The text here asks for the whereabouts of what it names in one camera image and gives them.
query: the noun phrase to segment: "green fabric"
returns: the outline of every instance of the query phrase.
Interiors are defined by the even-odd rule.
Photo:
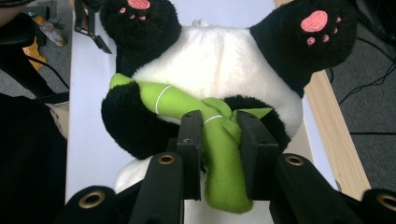
[[[203,159],[207,169],[205,197],[209,205],[232,213],[244,213],[253,202],[247,198],[242,162],[239,153],[241,129],[237,111],[220,99],[196,99],[186,92],[162,83],[138,81],[116,74],[110,88],[135,81],[143,104],[161,116],[181,119],[186,113],[200,110],[203,128]],[[258,118],[272,108],[243,109]]]

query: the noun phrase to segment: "white table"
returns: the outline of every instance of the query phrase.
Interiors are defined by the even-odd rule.
[[[209,24],[249,27],[275,8],[272,0],[172,2],[183,25],[205,19]],[[87,36],[73,33],[66,200],[88,186],[113,187],[118,171],[134,159],[114,142],[102,122],[101,102],[115,73],[116,50],[96,20],[96,34],[104,39],[113,54],[103,53]],[[304,125],[288,151],[310,159],[335,188],[332,169],[306,98]]]

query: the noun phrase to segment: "metal grommet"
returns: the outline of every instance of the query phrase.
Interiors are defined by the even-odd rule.
[[[172,155],[163,155],[158,158],[158,162],[162,165],[168,165],[175,161],[175,157]]]
[[[102,203],[105,200],[105,197],[105,193],[101,190],[94,190],[84,195],[84,197],[79,200],[78,205],[85,209],[93,208]]]
[[[286,161],[288,163],[290,163],[291,165],[295,165],[295,166],[301,166],[304,165],[304,161],[301,160],[300,158],[296,157],[296,156],[288,156],[286,158]]]
[[[396,198],[388,194],[379,194],[376,199],[384,207],[396,212]]]

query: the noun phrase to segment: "black chair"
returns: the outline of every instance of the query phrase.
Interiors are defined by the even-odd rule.
[[[13,21],[0,28],[0,69],[13,77],[36,97],[55,94],[30,64],[22,48],[35,41],[35,22],[20,13]]]

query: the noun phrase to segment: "panda plush toy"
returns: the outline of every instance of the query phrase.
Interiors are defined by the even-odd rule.
[[[168,0],[105,0],[100,15],[117,45],[117,74],[102,103],[107,131],[143,161],[177,137],[181,115],[201,110],[205,199],[237,214],[252,202],[235,112],[258,116],[284,150],[302,123],[304,86],[345,60],[357,26],[347,0],[295,0],[245,29],[182,26]]]

